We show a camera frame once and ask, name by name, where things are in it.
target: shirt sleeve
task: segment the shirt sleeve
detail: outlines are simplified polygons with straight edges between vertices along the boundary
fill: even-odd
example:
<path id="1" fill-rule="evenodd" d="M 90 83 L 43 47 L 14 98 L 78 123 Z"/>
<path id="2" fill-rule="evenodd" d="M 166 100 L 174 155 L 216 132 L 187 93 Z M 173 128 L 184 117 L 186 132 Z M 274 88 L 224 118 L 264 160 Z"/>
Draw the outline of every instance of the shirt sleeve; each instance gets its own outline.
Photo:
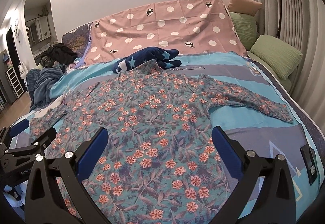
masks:
<path id="1" fill-rule="evenodd" d="M 209 107 L 222 105 L 248 107 L 267 116 L 293 123 L 287 105 L 271 101 L 242 86 L 219 81 L 205 74 L 199 78 L 186 77 L 186 83 L 191 91 L 200 97 L 202 103 L 210 104 Z"/>

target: orange pillow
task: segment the orange pillow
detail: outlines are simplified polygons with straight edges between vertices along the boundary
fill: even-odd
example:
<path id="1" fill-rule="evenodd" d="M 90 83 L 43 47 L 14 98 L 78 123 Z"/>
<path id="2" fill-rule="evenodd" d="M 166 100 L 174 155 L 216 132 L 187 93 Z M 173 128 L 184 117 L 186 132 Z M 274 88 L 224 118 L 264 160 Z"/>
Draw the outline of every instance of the orange pillow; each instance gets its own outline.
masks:
<path id="1" fill-rule="evenodd" d="M 248 14 L 254 17 L 262 5 L 262 2 L 254 0 L 230 0 L 228 10 L 231 12 Z"/>

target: wooden floor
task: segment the wooden floor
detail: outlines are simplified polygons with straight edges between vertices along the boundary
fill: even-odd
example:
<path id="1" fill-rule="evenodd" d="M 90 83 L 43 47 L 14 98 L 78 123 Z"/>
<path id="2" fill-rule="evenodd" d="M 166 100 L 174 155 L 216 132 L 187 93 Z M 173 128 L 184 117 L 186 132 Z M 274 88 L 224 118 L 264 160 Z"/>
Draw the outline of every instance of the wooden floor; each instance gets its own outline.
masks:
<path id="1" fill-rule="evenodd" d="M 27 93 L 22 94 L 12 105 L 7 105 L 0 113 L 0 128 L 9 127 L 18 118 L 27 114 L 30 109 L 30 97 Z"/>

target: dark doorway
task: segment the dark doorway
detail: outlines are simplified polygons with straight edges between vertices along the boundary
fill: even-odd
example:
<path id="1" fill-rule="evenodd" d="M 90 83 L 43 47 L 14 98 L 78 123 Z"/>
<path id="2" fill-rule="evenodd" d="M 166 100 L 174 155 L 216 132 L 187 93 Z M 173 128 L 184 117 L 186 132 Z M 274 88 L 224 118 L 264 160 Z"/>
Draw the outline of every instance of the dark doorway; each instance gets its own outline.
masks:
<path id="1" fill-rule="evenodd" d="M 9 52 L 9 57 L 10 57 L 12 66 L 13 66 L 15 72 L 16 72 L 16 75 L 18 77 L 18 80 L 19 80 L 20 84 L 22 85 L 22 88 L 24 89 L 24 91 L 26 91 L 26 86 L 24 84 L 24 80 L 21 79 L 19 68 L 18 68 L 18 66 L 21 63 L 20 63 L 18 53 L 17 53 L 17 50 L 16 50 L 14 35 L 12 33 L 12 27 L 10 27 L 10 29 L 8 30 L 5 38 L 7 40 L 8 52 Z"/>

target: green pillow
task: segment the green pillow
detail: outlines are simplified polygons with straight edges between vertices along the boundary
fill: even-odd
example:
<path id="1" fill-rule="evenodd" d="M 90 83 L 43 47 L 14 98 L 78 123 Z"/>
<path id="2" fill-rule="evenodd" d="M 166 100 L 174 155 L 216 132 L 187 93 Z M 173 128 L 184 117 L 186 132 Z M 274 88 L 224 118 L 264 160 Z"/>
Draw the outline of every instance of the green pillow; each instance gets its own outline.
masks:
<path id="1" fill-rule="evenodd" d="M 250 51 L 257 39 L 257 28 L 254 17 L 235 12 L 229 12 L 229 14 L 241 43 L 247 51 Z"/>
<path id="2" fill-rule="evenodd" d="M 281 79 L 286 79 L 303 57 L 296 48 L 271 35 L 261 35 L 251 52 L 268 63 Z"/>

